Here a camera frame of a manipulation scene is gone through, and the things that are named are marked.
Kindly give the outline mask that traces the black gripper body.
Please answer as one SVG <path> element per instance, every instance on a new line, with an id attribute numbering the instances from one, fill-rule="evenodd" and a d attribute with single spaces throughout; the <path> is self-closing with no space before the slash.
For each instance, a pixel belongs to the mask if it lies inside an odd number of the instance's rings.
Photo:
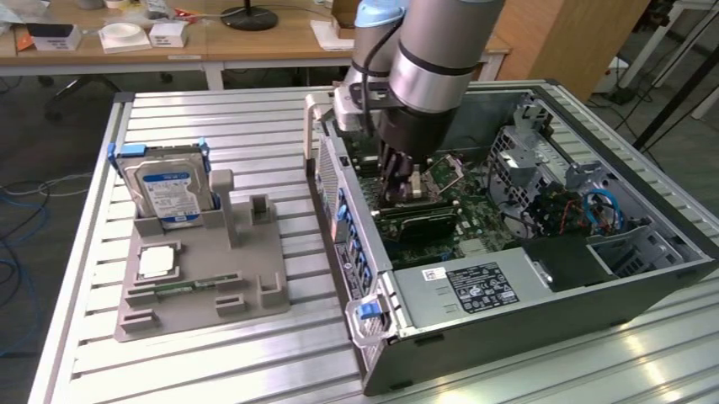
<path id="1" fill-rule="evenodd" d="M 384 109 L 377 126 L 380 162 L 386 163 L 396 153 L 412 158 L 429 156 L 442 144 L 456 112 L 457 109 L 437 114 L 409 107 Z"/>

